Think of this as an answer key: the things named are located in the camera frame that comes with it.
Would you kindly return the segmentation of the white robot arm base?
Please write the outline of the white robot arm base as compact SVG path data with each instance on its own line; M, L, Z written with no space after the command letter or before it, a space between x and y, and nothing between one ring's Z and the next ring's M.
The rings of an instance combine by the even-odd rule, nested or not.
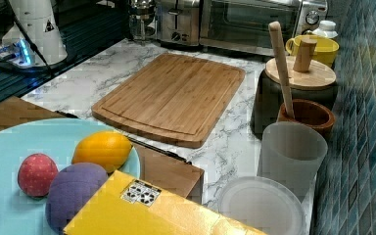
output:
M55 68L68 57L54 18L51 0L4 0L14 25L2 38L0 59L22 70Z

